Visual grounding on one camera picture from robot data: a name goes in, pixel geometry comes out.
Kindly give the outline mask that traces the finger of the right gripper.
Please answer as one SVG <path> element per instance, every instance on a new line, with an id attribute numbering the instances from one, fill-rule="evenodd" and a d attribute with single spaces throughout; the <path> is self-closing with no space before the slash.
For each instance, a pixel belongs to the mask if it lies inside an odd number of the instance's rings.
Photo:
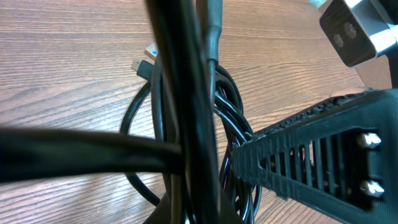
<path id="1" fill-rule="evenodd" d="M 397 222 L 397 90 L 329 98 L 232 152 L 233 172 L 345 223 Z"/>

